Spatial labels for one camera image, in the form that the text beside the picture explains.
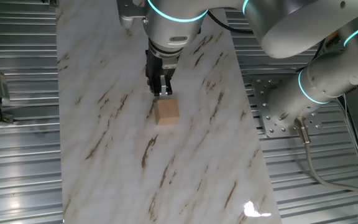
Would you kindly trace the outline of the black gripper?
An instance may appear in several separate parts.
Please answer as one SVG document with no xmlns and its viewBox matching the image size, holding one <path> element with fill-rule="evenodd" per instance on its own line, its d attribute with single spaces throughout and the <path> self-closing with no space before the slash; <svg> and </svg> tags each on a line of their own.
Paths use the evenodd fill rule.
<svg viewBox="0 0 358 224">
<path fill-rule="evenodd" d="M 154 96 L 171 95 L 173 92 L 170 80 L 175 73 L 180 50 L 166 51 L 156 46 L 149 46 L 145 54 L 147 56 L 145 75 L 150 91 Z"/>
</svg>

